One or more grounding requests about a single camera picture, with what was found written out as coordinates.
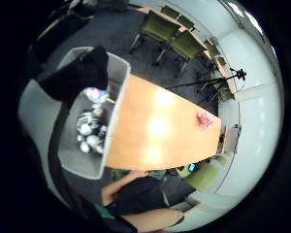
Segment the small object on table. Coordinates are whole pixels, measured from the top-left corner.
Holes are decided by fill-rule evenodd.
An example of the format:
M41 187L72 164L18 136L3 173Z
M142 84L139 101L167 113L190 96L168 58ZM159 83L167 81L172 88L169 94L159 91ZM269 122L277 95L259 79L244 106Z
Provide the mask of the small object on table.
M197 119L200 120L204 126L209 127L214 124L215 116L206 112L198 112Z

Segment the office chair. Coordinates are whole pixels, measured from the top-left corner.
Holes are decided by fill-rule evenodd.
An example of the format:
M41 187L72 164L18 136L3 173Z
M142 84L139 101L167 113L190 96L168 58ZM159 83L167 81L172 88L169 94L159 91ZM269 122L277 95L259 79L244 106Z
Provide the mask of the office chair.
M154 11L149 11L145 16L145 20L141 25L140 32L137 34L129 53L132 54L136 48L137 42L144 37L149 37L164 45L161 53L157 56L156 60L152 63L153 65L158 65L160 58L163 56L170 43L172 37L180 28L180 25L170 22L167 19L156 14Z
M202 192L210 187L217 174L218 168L211 163L202 162L199 169L184 181Z
M229 86L226 83L215 83L213 85L216 92L212 95L210 100L213 100L216 96L220 98L222 102L225 102L229 99L234 99L234 94L230 91Z
M227 158L224 157L223 155L217 155L214 157L214 159L218 161L219 163L221 163L223 166L227 165L228 163Z
M226 64L226 61L224 59L224 57L219 56L216 58L216 60L220 63L220 65L224 66Z
M201 45L188 30L183 31L178 37L175 37L170 43L170 48L172 48L173 51L184 60L177 77L183 73L185 67L192 59L196 58L198 54L206 50L206 48Z
M180 16L179 18L177 18L177 21L182 24L183 26L185 26L187 28L187 30L191 30L194 31L194 22L192 22L191 20L189 20L187 17L185 16Z
M211 57L215 57L221 54L220 51L216 48L216 45L211 44L209 41L205 41L204 44L207 47L207 50L210 52Z
M164 7L162 7L161 13L165 14L166 16L172 17L174 19L176 19L180 15L179 12L175 11L174 9L172 9L166 5Z

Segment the floor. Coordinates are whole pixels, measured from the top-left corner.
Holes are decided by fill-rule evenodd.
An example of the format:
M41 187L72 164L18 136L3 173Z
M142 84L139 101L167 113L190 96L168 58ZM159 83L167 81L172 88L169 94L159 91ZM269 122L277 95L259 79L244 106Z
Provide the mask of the floor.
M196 82L201 79L201 76L197 74L204 74L204 78L208 77L209 71L206 68L205 60L201 56L187 66L181 77L175 78L178 73L178 62L175 61L177 56L170 50L165 53L160 65L153 67L151 62L159 53L159 45L150 39L146 39L133 54L129 54L129 48L138 33L144 17L144 14L135 10L128 10L123 13L112 11L96 12L94 18L84 28L67 38L50 55L48 61L44 64L45 71L39 79L52 73L61 58L71 48L95 47L97 45L102 45L108 52L127 60L132 66L132 74L163 87ZM210 91L197 93L199 88L201 87L195 85L171 88L170 90L197 104L209 95L207 91ZM217 116L217 103L215 101L204 102L200 106ZM92 194L93 189L97 189L97 186L106 184L111 180L109 169L106 170L104 177L99 182L78 177L67 171L65 171L65 176L70 186L92 202L95 201ZM168 177L163 183L163 188L171 205L183 201L186 195L195 190L176 176Z

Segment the person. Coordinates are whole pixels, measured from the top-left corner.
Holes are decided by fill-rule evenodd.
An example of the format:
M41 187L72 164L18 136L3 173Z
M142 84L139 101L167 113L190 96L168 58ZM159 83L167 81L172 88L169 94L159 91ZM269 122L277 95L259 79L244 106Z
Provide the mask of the person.
M179 224L183 212L169 208L159 186L148 171L132 170L101 189L102 204L114 216L121 216L138 232L160 230Z
M70 108L85 88L108 88L108 62L106 50L97 46L40 80L40 85L49 96L65 102Z

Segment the wooden table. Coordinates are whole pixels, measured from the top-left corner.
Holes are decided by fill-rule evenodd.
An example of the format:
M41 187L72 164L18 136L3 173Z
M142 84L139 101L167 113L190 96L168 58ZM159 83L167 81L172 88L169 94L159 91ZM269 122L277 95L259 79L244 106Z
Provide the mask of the wooden table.
M221 119L209 128L206 110L156 84L131 75L124 92L106 165L159 170L198 162L216 153Z

